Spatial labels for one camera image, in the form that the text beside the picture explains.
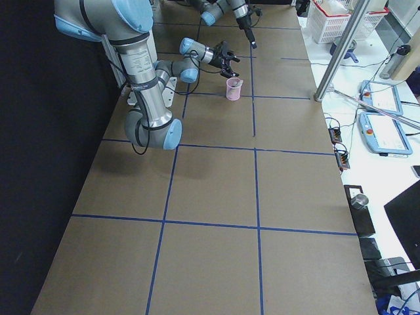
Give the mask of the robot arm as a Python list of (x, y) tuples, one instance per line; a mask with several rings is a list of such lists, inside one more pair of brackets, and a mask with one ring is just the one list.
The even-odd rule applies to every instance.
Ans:
[(244, 31), (251, 48), (257, 48), (255, 36), (252, 31), (251, 16), (254, 12), (257, 16), (259, 15), (258, 8), (251, 7), (242, 0), (217, 0), (214, 3), (210, 3), (205, 0), (191, 0), (186, 1), (186, 3), (191, 5), (200, 13), (201, 19), (207, 26), (212, 26), (227, 12), (232, 11), (239, 29)]
[(134, 146), (173, 150), (179, 145), (182, 123), (163, 98), (171, 77), (193, 83), (201, 63), (218, 68), (226, 78), (236, 76), (230, 63), (239, 58), (225, 41), (207, 47), (185, 37), (180, 43), (182, 60), (154, 62), (147, 45), (154, 24), (149, 1), (55, 1), (54, 17), (61, 33), (96, 42), (107, 36), (119, 54), (136, 97), (125, 120), (125, 134)]

